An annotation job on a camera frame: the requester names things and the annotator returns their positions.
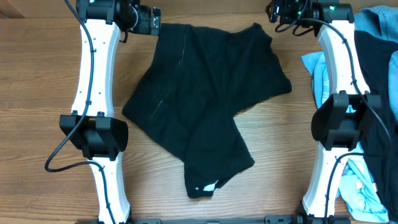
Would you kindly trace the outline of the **black shorts grey waistband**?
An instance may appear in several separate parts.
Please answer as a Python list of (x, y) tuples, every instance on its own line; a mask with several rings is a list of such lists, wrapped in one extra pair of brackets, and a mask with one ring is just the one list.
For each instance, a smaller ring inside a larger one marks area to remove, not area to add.
[(235, 33), (162, 24), (122, 113), (183, 162), (188, 197), (211, 197), (254, 165), (234, 116), (292, 90), (271, 43), (256, 23)]

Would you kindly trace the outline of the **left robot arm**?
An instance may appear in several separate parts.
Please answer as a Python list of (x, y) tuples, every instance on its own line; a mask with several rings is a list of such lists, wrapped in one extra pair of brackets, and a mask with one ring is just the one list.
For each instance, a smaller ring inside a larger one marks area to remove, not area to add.
[(159, 34), (161, 10), (122, 0), (79, 0), (71, 10), (81, 30), (80, 74), (71, 113), (60, 117), (60, 129), (93, 172), (99, 201), (95, 222), (132, 223), (122, 168), (128, 126), (114, 117), (114, 61), (118, 44), (130, 33)]

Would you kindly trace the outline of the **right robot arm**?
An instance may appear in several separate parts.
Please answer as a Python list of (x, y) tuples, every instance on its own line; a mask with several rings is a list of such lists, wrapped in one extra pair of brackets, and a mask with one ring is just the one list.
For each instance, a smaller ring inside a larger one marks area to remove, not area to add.
[(349, 223), (335, 216), (335, 196), (349, 158), (379, 120), (381, 99), (366, 84), (354, 42), (354, 15), (350, 4), (338, 1), (272, 0), (266, 7), (276, 32), (304, 27), (317, 37), (329, 79), (328, 99), (312, 118), (318, 142), (309, 188), (295, 215), (266, 216), (266, 223)]

